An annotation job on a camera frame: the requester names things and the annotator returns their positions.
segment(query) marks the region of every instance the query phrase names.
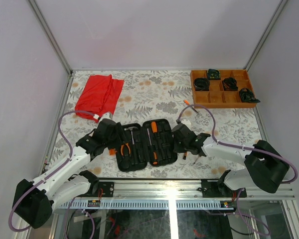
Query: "wooden organizer box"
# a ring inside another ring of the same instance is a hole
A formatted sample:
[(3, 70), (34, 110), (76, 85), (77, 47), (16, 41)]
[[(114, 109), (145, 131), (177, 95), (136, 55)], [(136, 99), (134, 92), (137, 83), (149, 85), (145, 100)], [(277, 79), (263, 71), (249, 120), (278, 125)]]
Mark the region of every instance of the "wooden organizer box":
[[(248, 88), (254, 93), (246, 70), (218, 71), (220, 72), (220, 80), (210, 80), (209, 91), (196, 91), (194, 87), (195, 79), (207, 78), (207, 70), (191, 71), (190, 80), (194, 104), (201, 104), (207, 108), (253, 108), (256, 106), (256, 103), (242, 103), (240, 100), (239, 91), (242, 88)], [(237, 91), (224, 91), (222, 81), (228, 77), (236, 79)]]

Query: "perforated metal strip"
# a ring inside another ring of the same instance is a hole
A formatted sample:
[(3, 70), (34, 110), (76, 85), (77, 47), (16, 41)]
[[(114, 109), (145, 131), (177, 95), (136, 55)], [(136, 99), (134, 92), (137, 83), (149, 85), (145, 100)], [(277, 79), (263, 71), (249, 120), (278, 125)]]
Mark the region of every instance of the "perforated metal strip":
[[(67, 209), (69, 202), (64, 203), (59, 208)], [(176, 201), (179, 210), (218, 210), (221, 208), (220, 201), (214, 200), (179, 200)], [(168, 209), (168, 200), (107, 200), (103, 199), (100, 205), (89, 203), (87, 199), (74, 200), (71, 209), (130, 209), (130, 210), (150, 210)]]

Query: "floral tablecloth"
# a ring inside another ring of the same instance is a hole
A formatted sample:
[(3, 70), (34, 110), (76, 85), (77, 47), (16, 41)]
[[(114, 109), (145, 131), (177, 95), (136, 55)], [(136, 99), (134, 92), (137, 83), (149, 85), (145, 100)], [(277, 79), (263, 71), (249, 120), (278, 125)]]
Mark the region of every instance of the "floral tablecloth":
[[(117, 103), (113, 120), (121, 124), (139, 123), (153, 119), (167, 119), (173, 128), (180, 111), (186, 106), (183, 100), (192, 100), (190, 71), (77, 71), (69, 93), (64, 112), (74, 110), (88, 78), (91, 75), (110, 75), (115, 79), (125, 80), (122, 93)], [(212, 129), (211, 117), (204, 109), (198, 109), (197, 115), (187, 109), (183, 117), (192, 123), (195, 133), (208, 132)], [(255, 143), (261, 136), (253, 109), (212, 109), (216, 118), (216, 136), (218, 139), (240, 143)], [(68, 115), (62, 122), (62, 130), (72, 145), (97, 124), (92, 120), (82, 119), (77, 115)], [(53, 149), (52, 162), (69, 153), (69, 148), (60, 135)], [(135, 177), (135, 178), (218, 178), (226, 169), (242, 169), (243, 166), (214, 157), (200, 157), (188, 153), (187, 159), (178, 160), (170, 165), (152, 167), (149, 163), (143, 170), (121, 172), (115, 156), (110, 156), (106, 149), (84, 169), (99, 177)]]

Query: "leaf pattern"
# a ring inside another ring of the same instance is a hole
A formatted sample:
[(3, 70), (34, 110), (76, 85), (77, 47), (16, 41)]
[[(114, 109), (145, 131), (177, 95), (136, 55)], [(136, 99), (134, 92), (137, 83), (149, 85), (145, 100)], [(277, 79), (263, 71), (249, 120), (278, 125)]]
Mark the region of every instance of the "leaf pattern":
[[(183, 100), (192, 103), (190, 71), (76, 71), (64, 112), (74, 110), (85, 84), (91, 75), (112, 75), (124, 79), (125, 83), (113, 115), (113, 120), (128, 124), (147, 120), (167, 119), (171, 128), (176, 126), (178, 114), (185, 107)], [(182, 118), (189, 119), (191, 129), (196, 133), (212, 130), (213, 122), (204, 109), (196, 114), (187, 109)], [(216, 118), (216, 137), (218, 139), (254, 144), (261, 139), (253, 109), (211, 109)], [(97, 127), (92, 120), (68, 115), (62, 120), (61, 128), (72, 145)], [(51, 160), (58, 161), (69, 154), (68, 145), (58, 134)], [(244, 166), (214, 157), (198, 157), (183, 154), (170, 165), (152, 167), (135, 172), (121, 172), (116, 158), (105, 149), (80, 170), (90, 170), (99, 177), (112, 178), (219, 178), (223, 168), (239, 170)]]

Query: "tool kit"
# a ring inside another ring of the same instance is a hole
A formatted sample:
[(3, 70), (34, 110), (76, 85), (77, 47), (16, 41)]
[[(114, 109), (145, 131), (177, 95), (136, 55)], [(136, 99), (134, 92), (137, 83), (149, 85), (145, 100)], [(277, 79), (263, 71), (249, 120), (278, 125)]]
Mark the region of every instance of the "tool kit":
[(117, 133), (115, 155), (123, 172), (144, 169), (148, 162), (159, 167), (177, 160), (171, 127), (166, 119), (146, 121), (143, 126), (118, 123)]

